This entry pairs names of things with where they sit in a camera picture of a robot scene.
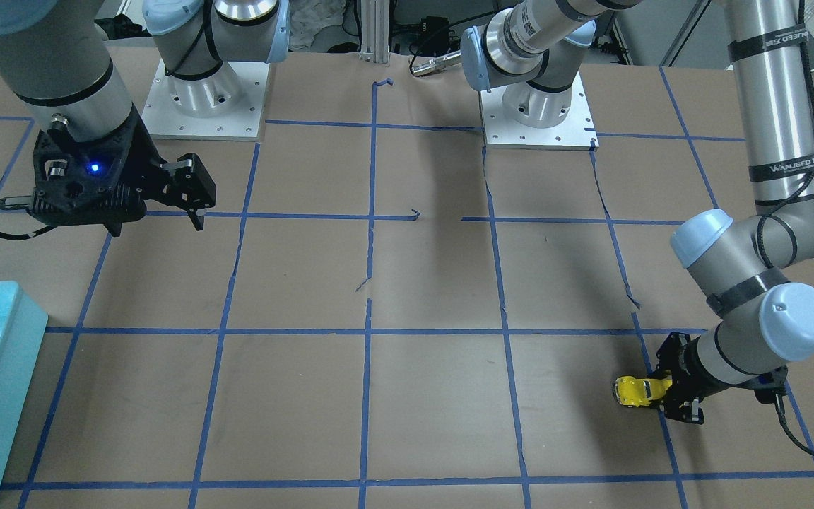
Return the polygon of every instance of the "yellow toy car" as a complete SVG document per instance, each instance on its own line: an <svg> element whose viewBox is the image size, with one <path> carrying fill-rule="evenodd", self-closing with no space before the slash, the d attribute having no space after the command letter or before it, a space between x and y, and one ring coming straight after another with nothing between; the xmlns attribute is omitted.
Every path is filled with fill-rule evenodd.
<svg viewBox="0 0 814 509"><path fill-rule="evenodd" d="M614 380L614 399L623 406L655 406L668 392L671 379L637 379L620 377Z"/></svg>

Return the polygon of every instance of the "mounting plate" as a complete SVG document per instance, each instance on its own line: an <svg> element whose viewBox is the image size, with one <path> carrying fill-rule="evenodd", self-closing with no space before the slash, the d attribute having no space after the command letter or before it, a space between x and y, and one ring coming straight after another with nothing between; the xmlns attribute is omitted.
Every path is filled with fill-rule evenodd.
<svg viewBox="0 0 814 509"><path fill-rule="evenodd" d="M143 122L155 139L216 139L258 141L266 103L269 65L263 62L228 62L246 94L235 109L217 117L190 117L172 100L165 64L159 61L153 86L143 107Z"/></svg>
<svg viewBox="0 0 814 509"><path fill-rule="evenodd" d="M537 129L511 119L501 106L506 87L479 93L485 145L491 148L536 148L552 151L588 151L598 148L598 136L589 110L589 101L579 74L574 78L574 102L564 122L553 128Z"/></svg>

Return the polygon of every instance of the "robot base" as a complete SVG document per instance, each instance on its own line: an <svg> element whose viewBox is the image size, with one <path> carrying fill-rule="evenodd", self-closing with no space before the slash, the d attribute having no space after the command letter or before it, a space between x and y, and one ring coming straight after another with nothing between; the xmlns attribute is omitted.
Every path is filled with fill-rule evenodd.
<svg viewBox="0 0 814 509"><path fill-rule="evenodd" d="M165 64L159 62L153 86L146 97L143 122L155 139L216 139L216 141L258 141L266 103L269 65L262 62L229 62L237 72L246 97L232 112L217 117L185 115L175 106L165 80Z"/></svg>
<svg viewBox="0 0 814 509"><path fill-rule="evenodd" d="M574 78L574 103L564 122L553 128L536 129L511 119L501 106L506 87L482 91L479 103L485 127L485 145L489 148L537 148L552 151L588 151L598 148L598 137L582 80Z"/></svg>

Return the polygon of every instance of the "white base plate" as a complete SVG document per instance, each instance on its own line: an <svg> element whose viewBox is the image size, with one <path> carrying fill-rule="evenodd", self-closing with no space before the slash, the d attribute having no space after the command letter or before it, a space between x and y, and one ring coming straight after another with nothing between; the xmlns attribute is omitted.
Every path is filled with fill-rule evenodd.
<svg viewBox="0 0 814 509"><path fill-rule="evenodd" d="M240 78L246 94L229 113L198 118L185 115L175 105L165 78L165 64L159 61L153 86L143 107L143 122L156 139L219 139L219 141L258 141L262 110L266 103L269 65L263 62L229 62Z"/></svg>
<svg viewBox="0 0 814 509"><path fill-rule="evenodd" d="M482 91L479 104L485 145L491 148L539 148L552 151L588 151L598 148L598 136L589 110L589 101L582 89L579 74L574 78L574 101L564 122L553 128L536 129L511 119L501 106L506 87Z"/></svg>

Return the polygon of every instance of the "light blue joint cap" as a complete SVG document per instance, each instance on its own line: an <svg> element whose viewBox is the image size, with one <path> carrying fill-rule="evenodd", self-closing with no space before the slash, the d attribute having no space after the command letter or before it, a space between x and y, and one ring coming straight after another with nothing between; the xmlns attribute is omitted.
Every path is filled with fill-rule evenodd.
<svg viewBox="0 0 814 509"><path fill-rule="evenodd" d="M471 26L466 29L461 37L461 64L464 68L466 82L475 91L491 88L488 67L485 66L484 51L479 27Z"/></svg>
<svg viewBox="0 0 814 509"><path fill-rule="evenodd" d="M58 0L0 0L0 35L18 33L39 23Z"/></svg>
<svg viewBox="0 0 814 509"><path fill-rule="evenodd" d="M143 19L152 35L165 35L184 26L203 8L203 0L145 0Z"/></svg>
<svg viewBox="0 0 814 509"><path fill-rule="evenodd" d="M595 38L595 20L588 20L583 26L571 32L571 35L565 37L565 41L572 43L574 46L581 48L588 48L592 46L592 39Z"/></svg>
<svg viewBox="0 0 814 509"><path fill-rule="evenodd" d="M288 43L290 43L290 20L288 20L288 0L278 0L278 25L275 26L275 37L269 48L267 64L284 62L288 58Z"/></svg>
<svg viewBox="0 0 814 509"><path fill-rule="evenodd" d="M733 225L724 210L707 210L680 225L671 236L671 248L685 269L708 251Z"/></svg>
<svg viewBox="0 0 814 509"><path fill-rule="evenodd" d="M814 288L803 283L775 286L759 308L759 327L766 344L788 362L814 354Z"/></svg>

